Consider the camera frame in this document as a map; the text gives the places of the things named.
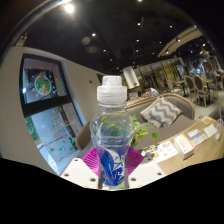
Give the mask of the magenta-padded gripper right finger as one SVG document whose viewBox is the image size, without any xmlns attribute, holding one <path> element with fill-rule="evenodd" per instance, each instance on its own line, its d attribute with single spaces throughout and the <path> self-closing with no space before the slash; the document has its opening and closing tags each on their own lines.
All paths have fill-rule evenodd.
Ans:
<svg viewBox="0 0 224 224">
<path fill-rule="evenodd" d="M 151 157 L 143 157 L 137 150 L 129 148 L 126 155 L 126 187 L 143 187 L 165 177 L 166 174 Z"/>
</svg>

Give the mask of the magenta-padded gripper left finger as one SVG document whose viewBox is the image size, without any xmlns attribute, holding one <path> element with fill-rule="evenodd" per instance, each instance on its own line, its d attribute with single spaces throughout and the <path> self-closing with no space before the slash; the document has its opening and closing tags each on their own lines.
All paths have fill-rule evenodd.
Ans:
<svg viewBox="0 0 224 224">
<path fill-rule="evenodd" d="M 95 148 L 82 158 L 74 158 L 62 172 L 61 177 L 84 188 L 100 186 L 100 159 Z"/>
</svg>

